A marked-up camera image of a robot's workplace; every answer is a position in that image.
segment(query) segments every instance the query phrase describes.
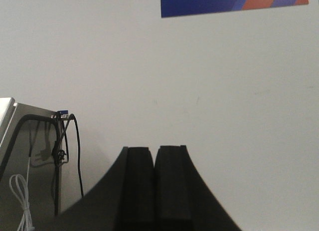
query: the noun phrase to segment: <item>white wall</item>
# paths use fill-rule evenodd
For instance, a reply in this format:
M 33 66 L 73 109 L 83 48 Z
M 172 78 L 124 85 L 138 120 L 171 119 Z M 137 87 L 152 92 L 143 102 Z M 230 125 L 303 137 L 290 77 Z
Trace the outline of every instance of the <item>white wall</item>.
M 76 114 L 86 192 L 123 146 L 186 144 L 244 231 L 317 231 L 318 16 L 318 0 L 166 19 L 160 0 L 0 0 L 0 96 Z

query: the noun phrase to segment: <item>black foam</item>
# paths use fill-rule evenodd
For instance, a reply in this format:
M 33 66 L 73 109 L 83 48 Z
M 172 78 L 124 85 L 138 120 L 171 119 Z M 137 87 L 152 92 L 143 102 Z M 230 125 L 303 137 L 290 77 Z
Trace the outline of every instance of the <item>black foam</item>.
M 201 178 L 186 146 L 161 146 L 156 175 L 159 230 L 182 230 L 189 224 L 186 230 L 240 231 Z
M 122 231 L 154 230 L 154 166 L 148 148 L 129 148 L 122 198 Z
M 80 201 L 36 231 L 115 231 L 127 166 L 128 148 L 118 158 L 99 183 Z
M 192 231 L 180 148 L 161 146 L 155 162 L 157 227 L 159 231 Z

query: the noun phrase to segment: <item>white cable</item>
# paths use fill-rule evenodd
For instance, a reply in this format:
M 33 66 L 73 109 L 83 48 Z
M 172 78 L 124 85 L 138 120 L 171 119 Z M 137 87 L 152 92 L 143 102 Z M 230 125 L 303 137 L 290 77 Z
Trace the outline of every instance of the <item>white cable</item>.
M 29 203 L 29 189 L 28 189 L 28 179 L 29 179 L 29 169 L 30 169 L 30 157 L 28 162 L 28 169 L 26 173 L 26 180 L 20 174 L 12 175 L 9 179 L 9 186 L 14 194 L 14 196 L 19 200 L 21 207 L 23 209 L 23 215 L 21 222 L 17 231 L 33 231 L 34 227 L 32 226 L 32 217 L 30 212 L 30 203 Z M 12 186 L 12 179 L 15 180 L 16 191 Z

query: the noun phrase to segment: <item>blue poster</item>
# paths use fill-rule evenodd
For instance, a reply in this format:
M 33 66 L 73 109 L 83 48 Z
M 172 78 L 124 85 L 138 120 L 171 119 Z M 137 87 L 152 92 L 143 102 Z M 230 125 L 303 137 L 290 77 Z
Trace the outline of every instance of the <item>blue poster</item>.
M 308 0 L 161 0 L 161 16 L 308 4 Z

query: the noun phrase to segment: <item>power cord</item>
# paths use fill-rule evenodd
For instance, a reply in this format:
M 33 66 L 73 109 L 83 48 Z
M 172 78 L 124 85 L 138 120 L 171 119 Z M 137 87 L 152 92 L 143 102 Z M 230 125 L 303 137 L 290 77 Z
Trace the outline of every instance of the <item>power cord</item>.
M 82 176 L 81 176 L 81 168 L 80 168 L 80 161 L 81 161 L 81 146 L 80 146 L 80 134 L 79 134 L 79 128 L 78 128 L 78 123 L 76 120 L 76 117 L 74 114 L 70 114 L 68 116 L 68 118 L 66 118 L 66 124 L 64 125 L 64 119 L 61 118 L 61 113 L 57 112 L 56 118 L 61 121 L 61 126 L 62 126 L 62 135 L 60 137 L 60 139 L 57 141 L 56 145 L 55 145 L 55 151 L 52 152 L 54 159 L 55 159 L 55 164 L 58 167 L 61 167 L 63 164 L 66 164 L 69 162 L 69 150 L 68 150 L 68 141 L 67 141 L 67 135 L 66 135 L 66 130 L 69 126 L 69 123 L 71 120 L 74 121 L 75 124 L 75 129 L 76 129 L 76 138 L 77 138 L 77 144 L 78 144 L 78 176 L 79 176 L 79 182 L 80 182 L 80 190 L 81 190 L 81 196 L 84 197 L 84 192 L 83 192 L 83 183 L 82 183 Z M 63 139 L 65 140 L 65 147 L 66 147 L 66 152 L 63 150 L 57 150 Z
M 20 174 L 12 175 L 9 179 L 10 189 L 11 189 L 12 193 L 14 194 L 14 196 L 18 199 L 18 201 L 21 204 L 21 207 L 23 209 L 23 215 L 22 215 L 22 218 L 21 218 L 21 221 L 20 221 L 20 224 L 19 224 L 17 231 L 33 231 L 34 230 L 34 227 L 32 224 L 31 212 L 30 212 L 29 189 L 28 189 L 30 160 L 31 160 L 31 157 L 29 157 L 29 160 L 28 160 L 26 180 Z M 16 191 L 13 188 L 12 179 L 15 180 Z

